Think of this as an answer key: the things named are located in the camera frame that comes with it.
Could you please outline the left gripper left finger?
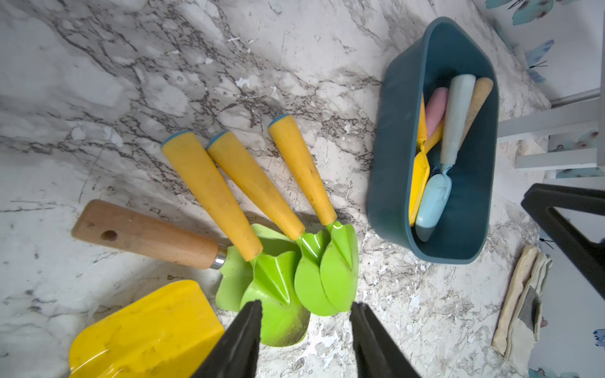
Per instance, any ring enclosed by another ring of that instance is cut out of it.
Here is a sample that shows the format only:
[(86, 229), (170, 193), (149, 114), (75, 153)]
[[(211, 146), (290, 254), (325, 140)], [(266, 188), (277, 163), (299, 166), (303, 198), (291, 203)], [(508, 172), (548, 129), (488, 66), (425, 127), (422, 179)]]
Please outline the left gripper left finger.
[(261, 322), (261, 301), (246, 303), (192, 377), (255, 377)]

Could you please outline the blue shovel wooden handle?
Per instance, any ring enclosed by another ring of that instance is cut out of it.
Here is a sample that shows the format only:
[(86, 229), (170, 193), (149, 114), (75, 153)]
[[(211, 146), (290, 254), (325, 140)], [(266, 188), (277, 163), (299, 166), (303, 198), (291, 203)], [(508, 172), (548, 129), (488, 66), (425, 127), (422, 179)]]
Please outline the blue shovel wooden handle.
[(488, 77), (482, 77), (475, 81), (470, 108), (469, 108), (469, 111), (466, 116), (463, 137), (461, 139), (459, 146), (463, 145), (472, 124), (474, 123), (479, 111), (485, 104), (486, 99), (492, 92), (493, 87), (494, 87), (493, 80), (489, 79)]

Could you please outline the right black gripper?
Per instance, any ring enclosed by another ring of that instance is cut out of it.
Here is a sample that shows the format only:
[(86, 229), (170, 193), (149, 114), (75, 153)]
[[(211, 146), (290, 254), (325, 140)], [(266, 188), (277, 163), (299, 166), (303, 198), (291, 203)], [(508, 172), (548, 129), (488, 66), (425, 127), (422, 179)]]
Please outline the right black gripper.
[(522, 208), (551, 237), (592, 287), (604, 296), (604, 244), (592, 242), (558, 209), (604, 215), (604, 192), (596, 189), (534, 184)]

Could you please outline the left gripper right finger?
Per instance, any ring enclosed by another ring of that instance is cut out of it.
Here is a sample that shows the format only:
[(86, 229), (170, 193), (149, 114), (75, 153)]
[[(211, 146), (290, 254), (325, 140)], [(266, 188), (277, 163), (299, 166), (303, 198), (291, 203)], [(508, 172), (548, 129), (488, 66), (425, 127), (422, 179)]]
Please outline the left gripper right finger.
[(367, 304), (352, 304), (350, 322), (358, 377), (420, 377)]

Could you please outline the purple shovel pink handle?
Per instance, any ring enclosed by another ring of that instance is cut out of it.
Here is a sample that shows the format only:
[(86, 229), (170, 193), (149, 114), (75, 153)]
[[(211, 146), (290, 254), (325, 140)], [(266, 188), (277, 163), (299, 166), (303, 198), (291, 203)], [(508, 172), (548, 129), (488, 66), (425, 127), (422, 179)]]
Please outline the purple shovel pink handle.
[(425, 106), (425, 121), (428, 138), (434, 134), (438, 124), (444, 117), (447, 109), (448, 93), (448, 88), (437, 88), (433, 92), (428, 104)]

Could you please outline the light blue shovel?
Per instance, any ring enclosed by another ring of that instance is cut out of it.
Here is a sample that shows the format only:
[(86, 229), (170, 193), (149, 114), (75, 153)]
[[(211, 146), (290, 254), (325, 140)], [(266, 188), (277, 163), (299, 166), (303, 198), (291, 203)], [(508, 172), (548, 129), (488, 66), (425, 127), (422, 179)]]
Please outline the light blue shovel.
[(444, 134), (441, 141), (441, 166), (439, 172), (431, 176), (425, 187), (414, 226), (415, 232), (422, 242), (430, 239), (449, 200), (452, 178), (448, 176), (448, 171), (452, 169), (457, 160), (475, 83), (476, 77), (472, 74), (458, 75), (450, 83)]

